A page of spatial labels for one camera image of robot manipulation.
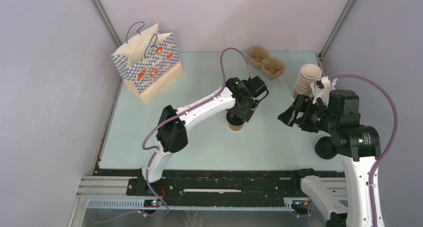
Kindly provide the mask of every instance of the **silver metal frame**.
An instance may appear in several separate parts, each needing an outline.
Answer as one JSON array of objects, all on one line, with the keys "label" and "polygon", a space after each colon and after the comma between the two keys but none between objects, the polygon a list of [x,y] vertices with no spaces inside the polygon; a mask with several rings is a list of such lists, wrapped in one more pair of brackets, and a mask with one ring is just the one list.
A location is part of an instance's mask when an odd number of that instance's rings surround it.
[{"label": "silver metal frame", "polygon": [[357,0],[348,0],[347,4],[345,4],[344,9],[341,12],[338,20],[336,21],[335,26],[333,27],[331,33],[329,34],[328,39],[326,40],[325,44],[323,45],[322,50],[319,53],[320,59],[323,60],[328,53],[329,48],[331,47],[333,40],[335,39],[336,35],[338,34],[339,30],[341,29],[342,25],[344,24],[345,20],[348,17],[351,9],[353,8],[354,4]]},{"label": "silver metal frame", "polygon": [[[125,209],[149,210],[156,208],[143,207],[144,200],[151,200],[151,196],[127,196],[128,181],[132,177],[101,177],[86,176],[81,179],[72,211],[68,220],[68,227],[81,227],[87,209]],[[346,201],[347,188],[345,178],[321,178],[323,185],[333,193],[339,201]],[[296,201],[307,201],[309,198],[284,198],[284,207],[198,207],[198,206],[169,206],[173,211],[289,211]]]}]

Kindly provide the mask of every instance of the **gray wall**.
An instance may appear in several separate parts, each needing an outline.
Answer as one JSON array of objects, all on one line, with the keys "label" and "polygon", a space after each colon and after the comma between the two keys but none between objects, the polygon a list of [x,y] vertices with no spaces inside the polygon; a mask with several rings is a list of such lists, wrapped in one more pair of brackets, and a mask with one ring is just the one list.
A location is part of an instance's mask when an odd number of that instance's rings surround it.
[{"label": "gray wall", "polygon": [[[373,80],[397,106],[397,139],[379,171],[382,212],[389,227],[422,223],[422,10],[422,0],[358,0],[325,58],[330,75]],[[363,123],[376,127],[385,147],[393,127],[387,100],[360,80],[338,83],[358,93]]]},{"label": "gray wall", "polygon": [[0,226],[65,226],[119,81],[90,0],[0,0]]},{"label": "gray wall", "polygon": [[121,40],[136,21],[175,34],[181,52],[319,52],[347,0],[101,0]]}]

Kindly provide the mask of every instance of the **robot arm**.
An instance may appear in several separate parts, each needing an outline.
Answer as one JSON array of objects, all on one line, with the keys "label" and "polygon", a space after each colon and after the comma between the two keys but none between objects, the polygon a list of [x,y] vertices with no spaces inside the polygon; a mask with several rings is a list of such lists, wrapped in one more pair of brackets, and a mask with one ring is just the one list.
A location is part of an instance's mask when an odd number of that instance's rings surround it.
[{"label": "robot arm", "polygon": [[[153,159],[141,168],[142,174],[138,175],[139,179],[144,179],[145,182],[147,168],[149,168],[149,182],[158,181],[173,153],[182,150],[188,144],[187,132],[199,122],[223,110],[227,110],[242,121],[248,122],[260,101],[269,93],[266,85],[258,76],[249,80],[230,78],[223,87],[221,94],[214,97],[221,88],[190,105],[178,109],[169,105],[163,109],[159,123],[176,115],[182,115],[158,129],[156,145],[159,149]],[[257,99],[264,92],[267,93],[266,96],[260,100]],[[214,97],[212,101],[188,111],[193,106],[212,97]]]},{"label": "robot arm", "polygon": [[[330,134],[330,138],[323,137],[316,144],[316,153],[324,159],[341,155],[347,182],[348,214],[347,208],[331,197],[318,177],[303,178],[301,189],[322,212],[326,226],[371,227],[373,219],[369,188],[374,188],[378,213],[375,221],[383,227],[377,171],[375,184],[368,185],[370,169],[381,156],[379,134],[373,127],[360,124],[359,98],[355,92],[331,90],[327,103],[319,98],[313,100],[298,95],[278,119],[287,126],[297,124],[303,131]],[[299,113],[303,113],[303,116],[297,118]]]}]

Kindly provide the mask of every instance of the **paper cup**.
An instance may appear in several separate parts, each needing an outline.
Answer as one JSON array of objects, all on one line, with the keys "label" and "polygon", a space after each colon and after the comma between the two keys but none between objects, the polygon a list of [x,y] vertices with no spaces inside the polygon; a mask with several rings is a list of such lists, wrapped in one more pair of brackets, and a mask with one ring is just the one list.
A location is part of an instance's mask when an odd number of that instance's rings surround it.
[{"label": "paper cup", "polygon": [[322,70],[317,65],[303,65],[298,75],[297,83],[295,84],[294,99],[298,94],[310,95],[312,93],[311,84],[316,82],[321,75]]},{"label": "paper cup", "polygon": [[322,75],[322,70],[314,64],[305,64],[300,70],[301,76],[308,80],[317,80]]}]

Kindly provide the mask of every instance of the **table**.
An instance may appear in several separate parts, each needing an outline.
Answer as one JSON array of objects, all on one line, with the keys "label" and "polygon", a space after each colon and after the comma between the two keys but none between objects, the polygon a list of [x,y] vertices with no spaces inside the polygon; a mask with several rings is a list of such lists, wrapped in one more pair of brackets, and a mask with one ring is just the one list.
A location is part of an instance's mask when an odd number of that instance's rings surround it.
[{"label": "table", "polygon": [[[175,153],[167,169],[182,170],[342,170],[338,157],[323,160],[314,152],[314,145],[327,134],[307,133],[297,127],[287,127],[277,120],[293,102],[292,93],[299,70],[307,63],[317,64],[313,52],[274,52],[281,60],[284,74],[269,81],[259,75],[270,91],[244,127],[234,132],[220,112],[202,121],[188,133],[188,145]],[[157,125],[162,109],[191,104],[217,90],[223,83],[219,66],[220,53],[180,53],[184,73],[151,103],[144,104],[122,87],[113,119],[103,146],[101,169],[138,169],[150,158],[141,144]],[[248,78],[245,62],[237,52],[227,52],[223,58],[227,78]],[[155,143],[150,139],[148,146]]]}]

